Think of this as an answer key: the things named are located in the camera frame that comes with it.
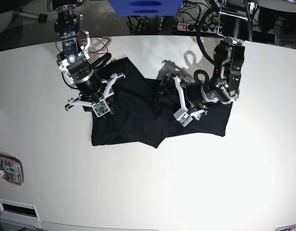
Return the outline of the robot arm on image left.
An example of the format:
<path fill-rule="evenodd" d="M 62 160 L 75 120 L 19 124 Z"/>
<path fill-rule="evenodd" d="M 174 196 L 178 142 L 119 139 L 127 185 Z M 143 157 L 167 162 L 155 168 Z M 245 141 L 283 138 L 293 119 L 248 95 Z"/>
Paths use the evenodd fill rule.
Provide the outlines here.
<path fill-rule="evenodd" d="M 109 53 L 89 63 L 89 32 L 82 27 L 83 16 L 74 13 L 83 3 L 82 0 L 49 0 L 47 8 L 58 16 L 54 30 L 62 40 L 62 51 L 57 55 L 57 65 L 63 80 L 69 81 L 68 86 L 79 91 L 78 97 L 71 98 L 65 109 L 79 105 L 91 108 L 96 117 L 102 117 L 112 112 L 109 98 L 114 95 L 112 87 L 119 75 L 113 73 L 107 79 L 97 75 L 97 70 L 110 60 Z"/>

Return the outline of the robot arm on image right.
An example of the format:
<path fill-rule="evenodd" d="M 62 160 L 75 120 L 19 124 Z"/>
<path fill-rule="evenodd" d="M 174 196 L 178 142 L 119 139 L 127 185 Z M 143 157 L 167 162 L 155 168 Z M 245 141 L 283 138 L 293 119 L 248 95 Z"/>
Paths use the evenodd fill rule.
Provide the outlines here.
<path fill-rule="evenodd" d="M 209 103 L 231 104 L 239 98 L 241 69 L 245 59 L 244 42 L 253 39 L 253 19 L 258 5 L 252 0 L 224 0 L 213 4 L 195 25 L 196 40 L 203 56 L 214 66 L 212 76 L 204 70 L 194 72 L 194 84 L 185 88 L 190 109 L 188 116 L 200 120 L 208 113 Z M 210 57 L 201 40 L 208 16 L 217 17 L 217 35 L 222 39 Z"/>

